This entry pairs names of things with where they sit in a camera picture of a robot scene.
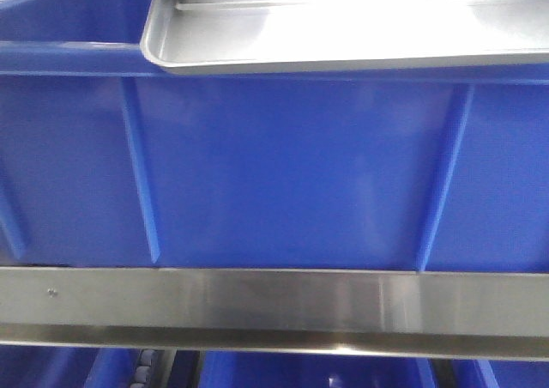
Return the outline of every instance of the metal shelf rail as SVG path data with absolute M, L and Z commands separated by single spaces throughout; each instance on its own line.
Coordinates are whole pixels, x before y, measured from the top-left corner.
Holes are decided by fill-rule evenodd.
M 0 341 L 542 360 L 549 276 L 0 268 Z

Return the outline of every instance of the blue bin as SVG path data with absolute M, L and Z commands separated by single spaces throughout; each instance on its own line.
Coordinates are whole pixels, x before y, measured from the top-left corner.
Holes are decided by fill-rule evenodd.
M 0 0 L 0 263 L 549 268 L 549 66 L 170 76 L 150 0 Z
M 455 361 L 458 388 L 541 388 L 549 385 L 549 363 Z
M 10 388 L 121 388 L 129 386 L 138 351 L 0 347 L 0 386 Z
M 436 388 L 428 360 L 210 352 L 199 388 Z

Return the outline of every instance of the blue plastic crate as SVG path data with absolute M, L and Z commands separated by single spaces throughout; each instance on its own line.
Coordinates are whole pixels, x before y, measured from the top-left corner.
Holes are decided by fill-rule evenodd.
M 436 388 L 428 360 L 209 352 L 199 388 Z
M 549 66 L 178 77 L 0 0 L 0 263 L 545 271 Z
M 10 388 L 122 388 L 138 352 L 131 349 L 0 347 L 0 386 Z
M 549 385 L 549 363 L 455 361 L 459 388 L 541 388 Z

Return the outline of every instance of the bin wall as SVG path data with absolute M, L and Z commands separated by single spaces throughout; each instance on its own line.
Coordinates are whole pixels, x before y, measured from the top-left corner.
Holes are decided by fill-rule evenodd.
M 549 266 L 549 66 L 177 77 L 96 3 L 2 0 L 0 264 Z

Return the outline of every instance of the aluminum tray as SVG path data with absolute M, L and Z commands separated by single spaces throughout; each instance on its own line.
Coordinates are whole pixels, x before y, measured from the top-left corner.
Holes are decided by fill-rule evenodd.
M 147 59 L 179 74 L 549 62 L 549 0 L 153 0 Z

